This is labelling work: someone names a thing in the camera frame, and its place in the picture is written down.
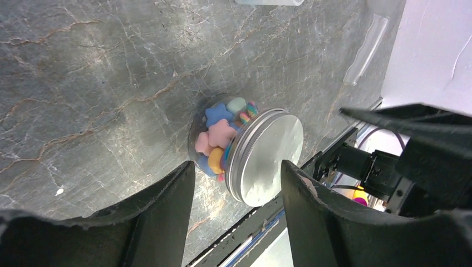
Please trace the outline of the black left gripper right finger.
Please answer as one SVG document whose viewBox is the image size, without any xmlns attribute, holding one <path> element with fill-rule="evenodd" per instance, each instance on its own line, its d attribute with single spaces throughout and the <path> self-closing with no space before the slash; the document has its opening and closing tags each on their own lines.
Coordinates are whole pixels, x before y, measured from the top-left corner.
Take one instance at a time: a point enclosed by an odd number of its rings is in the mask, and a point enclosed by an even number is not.
<svg viewBox="0 0 472 267">
<path fill-rule="evenodd" d="M 470 266 L 471 212 L 420 219 L 380 212 L 327 188 L 288 160 L 281 183 L 294 266 Z"/>
</svg>

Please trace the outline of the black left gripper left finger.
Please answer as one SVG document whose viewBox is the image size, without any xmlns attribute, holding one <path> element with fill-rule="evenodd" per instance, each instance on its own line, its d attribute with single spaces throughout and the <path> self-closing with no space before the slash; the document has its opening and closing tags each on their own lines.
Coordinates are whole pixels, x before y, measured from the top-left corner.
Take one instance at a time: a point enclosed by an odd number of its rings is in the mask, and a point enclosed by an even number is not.
<svg viewBox="0 0 472 267">
<path fill-rule="evenodd" d="M 1 210 L 2 266 L 180 266 L 195 186 L 183 162 L 160 181 L 89 217 Z"/>
</svg>

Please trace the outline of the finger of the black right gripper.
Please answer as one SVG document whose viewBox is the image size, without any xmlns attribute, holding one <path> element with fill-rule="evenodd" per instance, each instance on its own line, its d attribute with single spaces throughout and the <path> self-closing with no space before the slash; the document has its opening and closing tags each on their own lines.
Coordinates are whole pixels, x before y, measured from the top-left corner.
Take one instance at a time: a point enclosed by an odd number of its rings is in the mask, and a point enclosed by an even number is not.
<svg viewBox="0 0 472 267">
<path fill-rule="evenodd" d="M 340 114 L 408 136 L 396 171 L 446 206 L 471 206 L 471 117 L 420 103 Z"/>
</svg>

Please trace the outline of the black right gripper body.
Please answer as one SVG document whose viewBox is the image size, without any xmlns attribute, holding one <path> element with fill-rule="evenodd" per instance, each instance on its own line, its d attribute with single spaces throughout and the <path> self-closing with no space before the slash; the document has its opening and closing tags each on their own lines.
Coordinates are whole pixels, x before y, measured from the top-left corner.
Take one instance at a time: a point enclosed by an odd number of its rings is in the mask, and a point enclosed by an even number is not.
<svg viewBox="0 0 472 267">
<path fill-rule="evenodd" d="M 406 213 L 406 179 L 396 170 L 398 156 L 379 150 L 368 153 L 339 141 L 314 159 L 316 181 L 322 183 L 339 172 L 359 181 L 364 192 L 387 202 L 387 213 Z"/>
</svg>

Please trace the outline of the clear round jar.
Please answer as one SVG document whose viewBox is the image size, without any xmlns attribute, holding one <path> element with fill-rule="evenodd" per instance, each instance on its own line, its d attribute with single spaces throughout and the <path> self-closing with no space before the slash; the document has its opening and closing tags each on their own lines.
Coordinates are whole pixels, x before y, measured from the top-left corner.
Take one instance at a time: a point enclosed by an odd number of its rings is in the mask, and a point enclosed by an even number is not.
<svg viewBox="0 0 472 267">
<path fill-rule="evenodd" d="M 225 180 L 234 139 L 259 113 L 259 105 L 227 93 L 200 107 L 188 134 L 188 153 L 196 167 L 217 181 Z"/>
</svg>

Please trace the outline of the clear plastic scoop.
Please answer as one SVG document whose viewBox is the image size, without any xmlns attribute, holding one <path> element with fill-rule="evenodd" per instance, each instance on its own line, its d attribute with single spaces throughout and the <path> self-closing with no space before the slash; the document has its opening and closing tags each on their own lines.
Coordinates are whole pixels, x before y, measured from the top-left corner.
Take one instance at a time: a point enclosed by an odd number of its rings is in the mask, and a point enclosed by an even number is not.
<svg viewBox="0 0 472 267">
<path fill-rule="evenodd" d="M 373 20 L 366 32 L 364 42 L 358 49 L 354 61 L 347 69 L 343 83 L 350 86 L 357 85 L 377 52 L 388 25 L 389 19 L 387 17 L 373 14 Z"/>
</svg>

